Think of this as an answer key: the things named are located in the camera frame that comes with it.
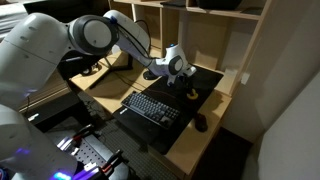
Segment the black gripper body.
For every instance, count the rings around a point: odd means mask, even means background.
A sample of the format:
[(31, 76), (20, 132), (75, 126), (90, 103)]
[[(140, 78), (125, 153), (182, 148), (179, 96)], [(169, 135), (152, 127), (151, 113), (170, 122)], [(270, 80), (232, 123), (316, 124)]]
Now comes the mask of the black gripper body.
[(192, 89), (193, 88), (193, 77), (179, 75), (176, 77), (175, 84), (180, 88)]

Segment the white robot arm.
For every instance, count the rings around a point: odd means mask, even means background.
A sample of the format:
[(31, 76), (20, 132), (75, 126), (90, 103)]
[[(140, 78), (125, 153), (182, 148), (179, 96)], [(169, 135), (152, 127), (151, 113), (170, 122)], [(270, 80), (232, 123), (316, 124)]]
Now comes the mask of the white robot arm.
[(151, 58), (148, 34), (119, 11), (102, 16), (84, 15), (69, 23), (32, 13), (20, 21), (0, 43), (0, 164), (14, 172), (12, 180), (72, 179), (80, 163), (58, 148), (20, 112), (22, 102), (40, 89), (63, 57), (72, 51), (106, 55), (113, 46), (129, 53), (152, 74), (173, 84), (190, 77), (196, 68), (179, 45), (163, 58)]

